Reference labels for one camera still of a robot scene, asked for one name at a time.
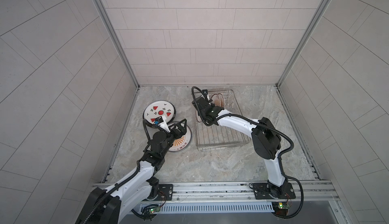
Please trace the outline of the brown patterned plate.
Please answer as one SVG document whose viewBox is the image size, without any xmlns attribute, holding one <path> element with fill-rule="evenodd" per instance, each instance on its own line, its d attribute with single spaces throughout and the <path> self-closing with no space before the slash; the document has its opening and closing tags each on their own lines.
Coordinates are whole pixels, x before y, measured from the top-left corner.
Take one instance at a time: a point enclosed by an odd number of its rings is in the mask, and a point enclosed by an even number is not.
<svg viewBox="0 0 389 224">
<path fill-rule="evenodd" d="M 169 152 L 179 152 L 186 149 L 192 140 L 192 131 L 189 126 L 186 127 L 186 134 L 181 138 L 173 142 L 172 147 L 169 149 Z"/>
</svg>

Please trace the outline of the white watermelon pattern plate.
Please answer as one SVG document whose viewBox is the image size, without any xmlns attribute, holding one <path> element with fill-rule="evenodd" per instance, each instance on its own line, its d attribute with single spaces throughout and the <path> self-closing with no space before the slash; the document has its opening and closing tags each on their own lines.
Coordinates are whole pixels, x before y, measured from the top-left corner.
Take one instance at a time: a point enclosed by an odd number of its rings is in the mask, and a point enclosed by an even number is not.
<svg viewBox="0 0 389 224">
<path fill-rule="evenodd" d="M 146 107 L 143 112 L 143 116 L 154 123 L 155 118 L 165 116 L 166 122 L 169 123 L 174 120 L 176 115 L 175 107 L 168 101 L 158 100 L 152 102 Z"/>
</svg>

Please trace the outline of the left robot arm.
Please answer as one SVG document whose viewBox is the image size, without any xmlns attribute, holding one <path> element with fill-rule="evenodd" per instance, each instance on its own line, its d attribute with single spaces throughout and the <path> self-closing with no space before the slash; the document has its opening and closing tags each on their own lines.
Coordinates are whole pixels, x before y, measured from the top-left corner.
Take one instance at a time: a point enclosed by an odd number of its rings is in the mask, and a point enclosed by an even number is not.
<svg viewBox="0 0 389 224">
<path fill-rule="evenodd" d="M 118 224 L 141 201 L 157 197 L 159 180 L 155 174 L 165 163 L 174 141 L 187 133 L 187 120 L 168 125 L 164 117 L 158 117 L 154 125 L 158 131 L 146 134 L 144 154 L 136 167 L 106 189 L 95 188 L 76 219 L 77 224 Z"/>
</svg>

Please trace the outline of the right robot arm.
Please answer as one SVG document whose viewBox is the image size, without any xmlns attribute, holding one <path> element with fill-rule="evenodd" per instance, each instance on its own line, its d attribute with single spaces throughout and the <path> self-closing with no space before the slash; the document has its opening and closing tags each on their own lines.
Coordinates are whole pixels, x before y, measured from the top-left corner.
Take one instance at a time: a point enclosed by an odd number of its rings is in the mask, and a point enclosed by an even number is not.
<svg viewBox="0 0 389 224">
<path fill-rule="evenodd" d="M 288 136 L 276 130 L 265 117 L 253 120 L 233 114 L 204 95 L 194 96 L 192 104 L 206 126 L 220 125 L 249 136 L 255 153 L 264 159 L 269 195 L 275 199 L 286 196 L 288 177 L 282 166 L 282 155 L 294 148 L 294 142 Z"/>
</svg>

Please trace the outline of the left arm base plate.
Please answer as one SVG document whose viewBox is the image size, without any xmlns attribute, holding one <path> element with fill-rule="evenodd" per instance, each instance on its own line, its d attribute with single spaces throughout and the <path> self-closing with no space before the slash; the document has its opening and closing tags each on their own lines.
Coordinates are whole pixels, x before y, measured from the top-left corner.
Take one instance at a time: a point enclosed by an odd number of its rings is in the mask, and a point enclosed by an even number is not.
<svg viewBox="0 0 389 224">
<path fill-rule="evenodd" d="M 159 184 L 152 186 L 150 195 L 146 198 L 147 201 L 171 201 L 173 194 L 172 184 Z"/>
</svg>

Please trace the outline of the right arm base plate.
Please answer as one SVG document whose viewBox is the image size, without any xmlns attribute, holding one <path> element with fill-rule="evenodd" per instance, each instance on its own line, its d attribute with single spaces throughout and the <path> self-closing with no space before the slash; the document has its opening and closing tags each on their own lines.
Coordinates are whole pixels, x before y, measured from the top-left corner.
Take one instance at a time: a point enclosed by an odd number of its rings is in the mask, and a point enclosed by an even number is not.
<svg viewBox="0 0 389 224">
<path fill-rule="evenodd" d="M 265 183 L 250 183 L 249 188 L 254 191 L 255 199 L 295 199 L 296 195 L 293 186 L 289 182 L 285 182 L 278 187 L 270 182 Z"/>
</svg>

